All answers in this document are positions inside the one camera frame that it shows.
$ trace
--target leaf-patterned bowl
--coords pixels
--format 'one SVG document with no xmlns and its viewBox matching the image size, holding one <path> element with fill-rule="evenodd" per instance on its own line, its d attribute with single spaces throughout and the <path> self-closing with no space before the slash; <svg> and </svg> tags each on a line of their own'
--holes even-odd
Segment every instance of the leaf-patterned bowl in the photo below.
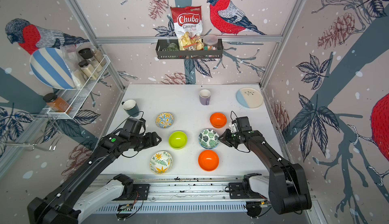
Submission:
<svg viewBox="0 0 389 224">
<path fill-rule="evenodd" d="M 167 129 L 172 126 L 174 117 L 171 113 L 162 113 L 155 119 L 155 124 L 161 129 Z"/>
<path fill-rule="evenodd" d="M 150 159 L 150 170 L 158 175 L 167 173 L 172 165 L 172 155 L 167 151 L 159 151 Z"/>
<path fill-rule="evenodd" d="M 203 130 L 198 135 L 198 143 L 205 149 L 212 149 L 219 144 L 219 134 L 212 129 Z"/>
</svg>

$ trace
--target white bowl with yellow flowers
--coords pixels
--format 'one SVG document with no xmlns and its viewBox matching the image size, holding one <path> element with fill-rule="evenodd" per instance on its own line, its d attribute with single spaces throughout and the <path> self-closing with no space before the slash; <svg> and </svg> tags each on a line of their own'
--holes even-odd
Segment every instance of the white bowl with yellow flowers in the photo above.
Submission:
<svg viewBox="0 0 389 224">
<path fill-rule="evenodd" d="M 159 151 L 150 159 L 150 170 L 158 175 L 167 173 L 173 165 L 173 158 L 167 151 Z"/>
</svg>

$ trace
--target chip bag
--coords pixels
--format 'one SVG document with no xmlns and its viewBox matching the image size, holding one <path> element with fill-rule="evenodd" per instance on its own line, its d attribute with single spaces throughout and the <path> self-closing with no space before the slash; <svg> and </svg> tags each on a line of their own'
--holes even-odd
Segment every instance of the chip bag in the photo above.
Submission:
<svg viewBox="0 0 389 224">
<path fill-rule="evenodd" d="M 180 50 L 202 50 L 201 6 L 171 7 L 170 9 Z"/>
</svg>

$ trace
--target ventilation grille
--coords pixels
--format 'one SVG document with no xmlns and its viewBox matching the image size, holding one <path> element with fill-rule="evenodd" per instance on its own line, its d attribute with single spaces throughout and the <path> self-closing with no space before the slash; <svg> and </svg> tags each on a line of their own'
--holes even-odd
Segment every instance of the ventilation grille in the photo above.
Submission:
<svg viewBox="0 0 389 224">
<path fill-rule="evenodd" d="M 142 203 L 136 203 L 131 211 L 122 210 L 120 213 L 137 211 Z M 98 209 L 95 214 L 117 213 L 122 204 L 108 203 Z M 246 212 L 246 202 L 184 202 L 184 203 L 143 203 L 138 213 L 193 213 L 193 212 Z"/>
</svg>

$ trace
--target white table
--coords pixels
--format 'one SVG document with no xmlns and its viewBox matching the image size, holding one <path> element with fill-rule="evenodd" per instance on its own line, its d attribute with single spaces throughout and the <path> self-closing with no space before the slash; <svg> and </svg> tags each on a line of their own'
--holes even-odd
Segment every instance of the white table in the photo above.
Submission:
<svg viewBox="0 0 389 224">
<path fill-rule="evenodd" d="M 142 150 L 134 158 L 120 156 L 110 164 L 102 174 L 124 173 L 131 178 L 210 178 L 243 176 L 248 173 L 261 173 L 268 175 L 268 171 L 259 158 L 253 153 L 239 152 L 229 148 L 223 143 L 212 149 L 219 156 L 219 166 L 212 172 L 206 172 L 198 165 L 198 156 L 205 150 L 198 143 L 199 133 L 207 128 L 214 129 L 209 121 L 215 112 L 226 115 L 228 123 L 220 129 L 214 129 L 219 135 L 228 128 L 231 122 L 230 114 L 233 110 L 238 117 L 248 116 L 253 130 L 259 130 L 266 141 L 281 156 L 281 148 L 271 124 L 265 104 L 259 108 L 248 109 L 241 106 L 235 94 L 238 89 L 252 87 L 254 85 L 129 85 L 122 101 L 134 99 L 140 110 L 144 111 L 146 120 L 146 132 L 157 132 L 162 138 L 158 146 Z M 204 106 L 199 101 L 199 91 L 208 89 L 211 91 L 210 105 Z M 155 124 L 156 117 L 163 112 L 170 112 L 174 116 L 174 123 L 168 129 L 160 129 Z M 120 122 L 128 117 L 122 106 L 119 106 L 108 132 L 113 131 Z M 175 150 L 169 146 L 168 138 L 175 131 L 183 131 L 187 134 L 188 142 L 182 149 Z M 247 151 L 243 144 L 239 149 Z M 149 162 L 154 153 L 168 151 L 173 157 L 173 167 L 164 175 L 155 175 L 149 169 Z M 132 156 L 135 152 L 130 149 L 124 152 L 126 156 Z"/>
</svg>

